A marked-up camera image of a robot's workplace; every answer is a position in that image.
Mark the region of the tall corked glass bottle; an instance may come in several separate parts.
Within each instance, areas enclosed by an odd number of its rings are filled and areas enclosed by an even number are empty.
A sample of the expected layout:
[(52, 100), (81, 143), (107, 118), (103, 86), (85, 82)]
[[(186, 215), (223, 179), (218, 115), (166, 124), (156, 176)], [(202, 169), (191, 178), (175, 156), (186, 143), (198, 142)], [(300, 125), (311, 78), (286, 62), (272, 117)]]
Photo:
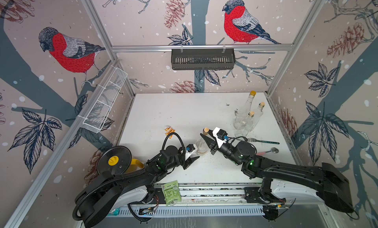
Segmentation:
[[(202, 134), (203, 135), (208, 135), (209, 133), (209, 128), (204, 128), (203, 131), (202, 131)], [(199, 137), (199, 139), (197, 140), (196, 142), (196, 148), (197, 148), (197, 154), (199, 155), (204, 155), (207, 153), (207, 151), (209, 150), (205, 140), (203, 139), (202, 136)]]

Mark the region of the orange label strip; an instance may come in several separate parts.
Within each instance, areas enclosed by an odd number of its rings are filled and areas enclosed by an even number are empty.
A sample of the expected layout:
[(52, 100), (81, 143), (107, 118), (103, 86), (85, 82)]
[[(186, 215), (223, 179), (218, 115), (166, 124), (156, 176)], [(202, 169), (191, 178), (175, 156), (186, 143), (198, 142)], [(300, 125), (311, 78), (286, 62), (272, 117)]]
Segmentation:
[(175, 132), (175, 130), (172, 129), (171, 127), (166, 128), (165, 131), (166, 131), (166, 133), (165, 133), (166, 135), (168, 135), (168, 134), (170, 134), (170, 133), (172, 133), (172, 132)]
[(174, 129), (170, 129), (169, 131), (166, 132), (166, 136), (168, 136), (170, 133), (173, 133), (173, 132), (175, 132), (175, 130)]

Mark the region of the yellow cap glass bottle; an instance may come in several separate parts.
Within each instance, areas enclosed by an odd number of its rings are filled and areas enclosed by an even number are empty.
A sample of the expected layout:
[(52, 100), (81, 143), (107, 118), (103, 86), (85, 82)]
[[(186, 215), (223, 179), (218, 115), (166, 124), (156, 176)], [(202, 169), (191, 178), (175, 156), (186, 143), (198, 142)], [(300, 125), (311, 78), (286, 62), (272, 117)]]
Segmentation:
[(240, 126), (241, 121), (248, 115), (251, 110), (252, 102), (256, 96), (256, 91), (251, 91), (246, 103), (238, 110), (235, 120), (233, 122), (233, 126), (235, 129), (238, 129)]

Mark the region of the small corked labelled bottle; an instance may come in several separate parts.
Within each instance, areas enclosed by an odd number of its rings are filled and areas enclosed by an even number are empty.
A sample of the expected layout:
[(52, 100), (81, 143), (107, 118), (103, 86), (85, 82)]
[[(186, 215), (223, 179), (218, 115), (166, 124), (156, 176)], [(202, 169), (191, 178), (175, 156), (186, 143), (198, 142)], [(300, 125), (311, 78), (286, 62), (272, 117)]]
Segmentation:
[(251, 130), (253, 130), (257, 126), (259, 120), (261, 119), (261, 116), (264, 114), (263, 112), (264, 107), (265, 107), (265, 102), (260, 102), (257, 108), (253, 110), (255, 114), (253, 117), (253, 124), (252, 124)]

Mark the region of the small corked glass bottle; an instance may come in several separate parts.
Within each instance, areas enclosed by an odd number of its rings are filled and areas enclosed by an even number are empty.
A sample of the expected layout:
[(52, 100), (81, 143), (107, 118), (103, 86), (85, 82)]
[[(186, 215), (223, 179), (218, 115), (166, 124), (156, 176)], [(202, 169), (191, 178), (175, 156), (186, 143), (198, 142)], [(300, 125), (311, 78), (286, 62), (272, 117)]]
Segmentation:
[(247, 115), (247, 117), (245, 117), (241, 122), (240, 122), (240, 125), (239, 125), (239, 128), (237, 129), (236, 133), (235, 133), (235, 136), (236, 137), (240, 137), (240, 136), (244, 136), (246, 137), (248, 135), (248, 133), (252, 130), (253, 128), (253, 124), (254, 124), (254, 115), (255, 113), (253, 111), (250, 111)]

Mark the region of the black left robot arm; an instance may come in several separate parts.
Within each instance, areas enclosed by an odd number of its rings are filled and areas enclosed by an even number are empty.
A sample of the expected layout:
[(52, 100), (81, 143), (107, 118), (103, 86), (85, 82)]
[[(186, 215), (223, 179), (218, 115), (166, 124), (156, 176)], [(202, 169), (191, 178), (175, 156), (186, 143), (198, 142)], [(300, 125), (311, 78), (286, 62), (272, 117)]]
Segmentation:
[(100, 173), (76, 197), (73, 219), (83, 221), (87, 228), (94, 227), (107, 216), (121, 195), (141, 186), (152, 187), (176, 167), (186, 170), (199, 158), (191, 156), (196, 151), (196, 144), (185, 146), (177, 133), (170, 133), (164, 139), (160, 152), (148, 160), (143, 169), (117, 175), (109, 171)]

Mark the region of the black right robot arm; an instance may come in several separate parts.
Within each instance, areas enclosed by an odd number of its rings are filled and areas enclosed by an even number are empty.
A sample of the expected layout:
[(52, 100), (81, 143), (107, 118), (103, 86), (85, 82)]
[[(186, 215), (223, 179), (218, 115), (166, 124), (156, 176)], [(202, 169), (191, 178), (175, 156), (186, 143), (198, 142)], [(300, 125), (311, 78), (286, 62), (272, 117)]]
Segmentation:
[(313, 189), (315, 195), (324, 201), (329, 208), (351, 216), (355, 212), (351, 199), (349, 180), (333, 165), (323, 163), (320, 167), (306, 167), (282, 163), (259, 156), (257, 149), (246, 140), (240, 140), (236, 146), (232, 145), (232, 138), (226, 132), (220, 136), (201, 134), (212, 154), (217, 151), (236, 165), (248, 178), (261, 178), (260, 188), (247, 187), (245, 200), (248, 203), (271, 204), (285, 203), (273, 193), (273, 180), (292, 182)]

